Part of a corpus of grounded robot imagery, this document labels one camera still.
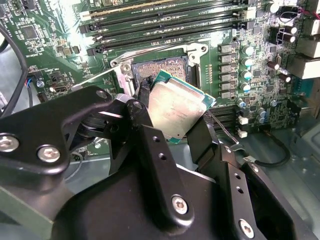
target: wire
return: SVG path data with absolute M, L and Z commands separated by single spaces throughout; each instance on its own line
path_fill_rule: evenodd
M 73 151 L 71 154 L 78 156 L 80 158 L 80 162 L 79 162 L 78 167 L 73 171 L 73 173 L 71 173 L 69 176 L 67 176 L 64 179 L 65 181 L 69 181 L 71 178 L 73 178 L 79 172 L 82 164 L 84 163 L 84 157 L 80 153 Z
M 210 117 L 213 118 L 213 120 L 216 121 L 216 123 L 220 126 L 220 128 L 224 131 L 224 133 L 232 140 L 234 141 L 235 144 L 239 144 L 239 141 L 230 134 L 230 132 L 228 132 L 228 130 L 225 128 L 225 126 L 218 120 L 218 118 L 216 118 L 216 116 L 213 115 L 212 112 L 207 111 L 208 114 L 210 115 Z
M 8 104 L 4 107 L 2 114 L 0 115 L 0 118 L 4 118 L 9 116 L 13 110 L 15 109 L 18 99 L 21 95 L 22 89 L 24 88 L 26 78 L 28 75 L 28 65 L 25 59 L 24 54 L 21 52 L 17 44 L 14 42 L 14 40 L 10 37 L 9 33 L 6 31 L 6 29 L 3 27 L 3 25 L 0 23 L 0 34 L 4 36 L 4 38 L 7 40 L 7 42 L 11 45 L 11 48 L 13 49 L 14 53 L 16 54 L 16 57 L 19 60 L 20 66 L 21 66 L 21 76 L 20 79 L 15 87 L 15 90 L 13 91 L 13 94 L 8 102 Z
M 34 105 L 34 100 L 32 98 L 32 90 L 30 87 L 27 87 L 26 89 L 27 89 L 28 95 L 29 95 L 29 108 L 32 108 Z
M 281 142 L 278 138 L 276 138 L 269 131 L 263 131 L 263 133 L 267 137 L 271 138 L 274 141 L 275 144 L 277 144 L 280 148 L 283 149 L 285 156 L 281 161 L 278 161 L 278 162 L 275 162 L 275 163 L 267 163 L 267 162 L 262 162 L 262 161 L 259 161 L 259 160 L 256 160 L 254 163 L 259 165 L 259 166 L 266 167 L 266 168 L 276 168 L 276 167 L 280 167 L 280 166 L 286 164 L 291 158 L 291 153 L 290 153 L 289 149 L 286 147 L 286 145 L 284 145 L 283 142 Z M 250 156 L 250 154 L 245 150 L 245 148 L 243 146 L 236 148 L 233 145 L 233 146 L 231 146 L 231 149 L 234 152 L 235 151 L 242 151 L 244 153 L 243 154 L 244 157 Z
M 4 41 L 0 45 L 0 53 L 2 53 L 8 47 L 8 45 L 9 45 L 8 41 L 4 39 Z

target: screw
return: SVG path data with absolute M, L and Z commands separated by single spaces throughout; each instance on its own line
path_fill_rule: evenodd
M 141 106 L 140 102 L 138 102 L 138 101 L 134 101 L 133 105 L 136 106 L 138 109 L 142 109 L 142 106 Z
M 38 151 L 38 157 L 46 163 L 54 163 L 60 158 L 60 152 L 53 146 L 44 146 Z
M 256 165 L 251 164 L 251 167 L 253 168 L 253 170 L 254 170 L 256 173 L 258 173 L 258 172 L 259 172 L 259 168 L 257 168 L 257 166 L 256 166 Z
M 0 136 L 0 152 L 9 153 L 19 147 L 19 141 L 13 136 Z
M 242 232 L 250 239 L 253 239 L 255 236 L 254 230 L 252 227 L 247 223 L 246 220 L 240 219 L 239 220 L 239 226 L 242 230 Z
M 228 146 L 224 146 L 224 149 L 228 152 L 228 153 L 232 153 L 231 149 Z
M 178 214 L 186 214 L 188 211 L 188 205 L 187 205 L 186 201 L 180 196 L 174 196 L 172 198 L 172 205 L 173 205 L 174 210 Z
M 100 143 L 96 143 L 96 144 L 94 145 L 94 148 L 95 148 L 95 149 L 101 148 L 101 144 L 100 144 Z
M 36 86 L 38 88 L 44 88 L 45 87 L 45 83 L 43 81 L 36 81 Z
M 278 105 L 278 103 L 277 103 L 276 100 L 272 100 L 272 101 L 270 102 L 270 106 L 271 106 L 271 107 L 276 107 L 277 105 Z
M 97 94 L 100 98 L 103 98 L 103 99 L 106 99 L 106 98 L 108 97 L 107 94 L 106 94 L 104 91 L 101 91 L 101 90 L 96 91 L 96 94 Z

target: capacitor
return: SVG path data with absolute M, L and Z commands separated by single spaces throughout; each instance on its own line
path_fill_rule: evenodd
M 289 34 L 283 34 L 283 41 L 287 43 L 293 43 L 296 40 L 295 36 L 289 35 Z
M 247 92 L 247 91 L 250 91 L 251 86 L 248 83 L 243 82 L 240 84 L 240 89 Z
M 255 52 L 255 49 L 254 49 L 252 46 L 245 45 L 245 46 L 242 48 L 241 51 L 242 51 L 242 53 L 244 53 L 245 55 L 251 56 L 251 55 Z
M 262 107 L 260 107 L 256 112 L 258 113 L 258 116 L 261 118 L 265 118 L 267 115 L 267 112 Z
M 276 12 L 279 11 L 280 6 L 277 3 L 274 2 L 270 2 L 267 6 L 266 6 L 266 10 L 269 13 L 275 14 Z
M 298 28 L 295 26 L 285 26 L 284 31 L 288 34 L 296 34 L 298 32 Z
M 273 61 L 268 61 L 268 63 L 266 64 L 269 68 L 274 69 L 274 70 L 278 70 L 280 68 L 280 65 L 273 62 Z
M 250 59 L 249 57 L 245 57 L 242 59 L 241 63 L 245 65 L 246 67 L 251 67 L 254 64 L 254 61 Z
M 257 119 L 258 119 L 258 122 L 259 122 L 260 124 L 264 124 L 265 121 L 266 121 L 266 118 L 265 118 L 265 117 L 262 117 L 262 116 L 258 116 Z
M 279 79 L 283 80 L 286 83 L 289 83 L 291 81 L 291 77 L 289 77 L 288 75 L 285 75 L 283 73 L 280 73 L 278 75 Z
M 247 106 L 247 104 L 242 100 L 242 98 L 239 98 L 237 101 L 236 101 L 236 104 L 239 106 L 239 108 L 244 108 Z
M 250 80 L 252 78 L 252 74 L 251 72 L 249 72 L 248 70 L 243 70 L 241 72 L 241 76 L 245 79 L 245 80 Z

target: screw hole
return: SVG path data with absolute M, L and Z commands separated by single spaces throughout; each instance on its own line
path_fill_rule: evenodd
M 159 153 L 158 156 L 161 160 L 167 160 L 167 157 L 163 153 Z
M 116 133 L 119 130 L 119 126 L 117 124 L 113 124 L 110 128 L 111 133 Z
M 235 173 L 234 175 L 237 179 L 241 179 L 241 177 L 237 173 Z
M 244 193 L 244 191 L 239 186 L 237 186 L 236 189 L 238 190 L 239 193 L 241 193 L 241 194 Z
M 157 136 L 154 136 L 152 139 L 153 139 L 153 141 L 155 141 L 156 143 L 160 143 L 160 139 L 159 139 Z

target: black cable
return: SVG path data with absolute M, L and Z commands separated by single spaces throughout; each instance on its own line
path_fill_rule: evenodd
M 267 137 L 271 138 L 275 144 L 277 144 L 280 148 L 283 149 L 285 156 L 281 161 L 278 161 L 275 163 L 267 163 L 267 162 L 262 162 L 259 160 L 254 161 L 254 163 L 259 166 L 266 167 L 266 168 L 276 168 L 276 167 L 280 167 L 280 166 L 286 164 L 291 158 L 291 153 L 290 153 L 289 149 L 286 147 L 286 145 L 283 144 L 283 142 L 281 142 L 278 138 L 276 138 L 274 135 L 272 135 L 269 131 L 264 131 L 263 133 Z M 238 147 L 236 145 L 233 145 L 233 146 L 231 146 L 231 149 L 234 152 L 235 151 L 243 152 L 244 157 L 250 156 L 250 154 L 244 149 L 244 147 L 242 145 L 239 145 Z
M 284 145 L 284 143 L 282 141 L 280 141 L 278 138 L 276 138 L 274 135 L 272 135 L 269 131 L 265 131 L 264 134 L 267 137 L 271 138 L 275 144 L 277 144 L 280 148 L 283 149 L 285 156 L 281 161 L 278 161 L 275 163 L 267 163 L 267 162 L 262 162 L 259 160 L 256 160 L 254 163 L 259 166 L 266 167 L 266 168 L 275 168 L 275 167 L 280 167 L 280 166 L 286 164 L 291 158 L 291 153 L 290 153 L 289 149 L 286 147 L 286 145 Z
M 29 108 L 32 108 L 32 106 L 34 105 L 34 100 L 32 98 L 32 90 L 31 87 L 27 87 L 26 89 L 28 90 L 29 95 Z
M 4 38 L 7 40 L 7 42 L 10 44 L 11 48 L 13 49 L 14 53 L 16 54 L 16 57 L 19 60 L 20 66 L 21 66 L 21 76 L 20 79 L 15 87 L 15 90 L 13 91 L 13 94 L 8 102 L 8 104 L 5 106 L 2 114 L 0 115 L 0 118 L 4 118 L 9 116 L 13 110 L 15 109 L 18 99 L 20 97 L 20 94 L 22 92 L 22 89 L 24 88 L 27 75 L 28 75 L 28 65 L 25 59 L 25 56 L 20 51 L 17 44 L 14 42 L 14 40 L 10 37 L 9 33 L 6 31 L 6 29 L 3 27 L 3 25 L 0 23 L 0 34 L 4 36 Z
M 4 39 L 3 43 L 0 45 L 0 53 L 2 53 L 8 47 L 8 45 L 8 41 Z

